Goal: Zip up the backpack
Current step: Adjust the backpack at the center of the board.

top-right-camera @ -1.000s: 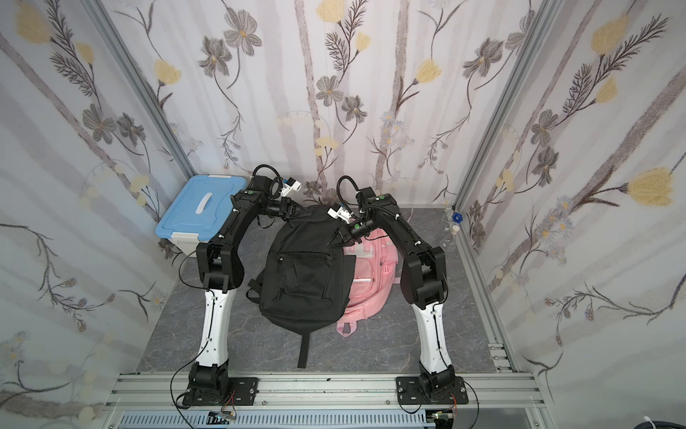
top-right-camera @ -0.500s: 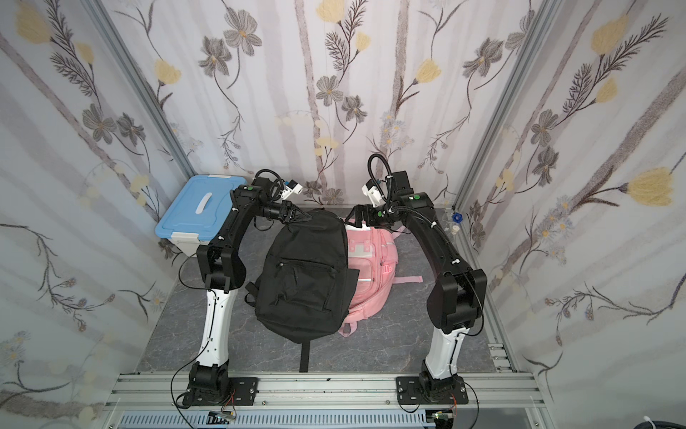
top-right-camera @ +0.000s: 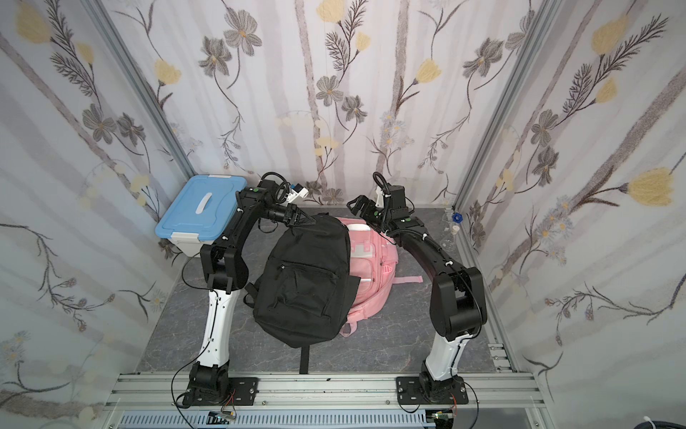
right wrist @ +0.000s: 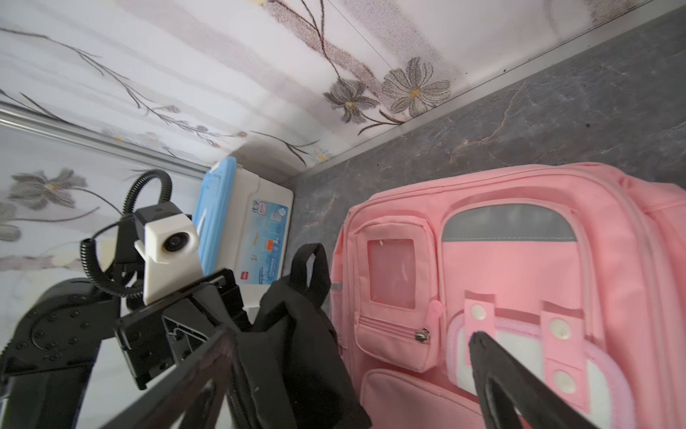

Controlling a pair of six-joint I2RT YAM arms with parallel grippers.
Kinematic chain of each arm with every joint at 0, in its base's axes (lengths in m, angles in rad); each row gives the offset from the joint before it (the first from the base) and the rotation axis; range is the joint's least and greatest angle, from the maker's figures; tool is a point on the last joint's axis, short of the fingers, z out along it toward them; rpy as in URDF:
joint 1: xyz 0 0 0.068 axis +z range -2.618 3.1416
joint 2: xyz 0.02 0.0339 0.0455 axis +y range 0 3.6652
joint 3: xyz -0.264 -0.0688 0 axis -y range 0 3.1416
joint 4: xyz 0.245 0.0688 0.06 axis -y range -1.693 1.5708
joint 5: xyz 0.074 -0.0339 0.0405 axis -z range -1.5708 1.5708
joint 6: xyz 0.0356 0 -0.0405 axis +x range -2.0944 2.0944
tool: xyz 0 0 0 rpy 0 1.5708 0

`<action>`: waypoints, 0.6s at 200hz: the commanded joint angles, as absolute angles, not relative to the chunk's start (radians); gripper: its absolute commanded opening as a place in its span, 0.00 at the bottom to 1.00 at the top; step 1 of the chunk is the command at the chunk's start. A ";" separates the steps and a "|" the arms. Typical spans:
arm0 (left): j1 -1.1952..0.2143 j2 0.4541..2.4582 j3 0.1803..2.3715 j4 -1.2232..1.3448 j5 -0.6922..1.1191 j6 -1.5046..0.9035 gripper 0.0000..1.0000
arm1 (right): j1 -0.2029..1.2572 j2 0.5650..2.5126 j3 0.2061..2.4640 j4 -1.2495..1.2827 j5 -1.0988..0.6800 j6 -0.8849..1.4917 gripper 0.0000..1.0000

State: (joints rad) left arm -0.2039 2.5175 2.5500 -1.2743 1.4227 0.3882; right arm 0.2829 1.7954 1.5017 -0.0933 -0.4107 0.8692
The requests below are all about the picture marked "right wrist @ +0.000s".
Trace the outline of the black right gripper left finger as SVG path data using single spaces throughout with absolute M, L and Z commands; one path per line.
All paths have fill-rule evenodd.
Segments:
M 218 330 L 106 428 L 214 428 L 232 381 L 234 334 Z

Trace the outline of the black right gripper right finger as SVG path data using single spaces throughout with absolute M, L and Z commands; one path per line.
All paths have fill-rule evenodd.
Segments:
M 475 390 L 488 428 L 591 428 L 489 334 L 469 341 Z

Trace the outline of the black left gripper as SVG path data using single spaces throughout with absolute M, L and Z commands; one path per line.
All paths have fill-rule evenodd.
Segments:
M 172 366 L 180 365 L 229 325 L 251 327 L 234 274 L 221 269 L 137 309 L 114 323 L 114 334 L 141 391 Z

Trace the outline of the black fabric backpack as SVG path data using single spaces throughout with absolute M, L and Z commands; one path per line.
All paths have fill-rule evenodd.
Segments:
M 227 400 L 237 428 L 369 428 L 323 312 L 330 271 L 320 243 L 299 248 L 288 275 L 262 296 L 252 323 L 232 322 Z

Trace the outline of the pink school backpack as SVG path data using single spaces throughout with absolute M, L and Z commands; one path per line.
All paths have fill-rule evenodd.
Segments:
M 685 425 L 685 191 L 605 164 L 422 182 L 350 209 L 332 322 L 376 428 L 481 428 L 485 332 L 598 428 Z

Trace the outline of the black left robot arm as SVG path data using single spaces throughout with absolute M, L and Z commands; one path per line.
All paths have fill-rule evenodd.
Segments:
M 5 428 L 73 428 L 104 341 L 119 342 L 141 390 L 180 366 L 223 320 L 249 325 L 232 271 L 203 272 L 194 223 L 173 204 L 168 173 L 131 186 L 114 260 L 103 267 L 96 238 L 80 243 L 85 275 L 48 289 L 1 355 Z

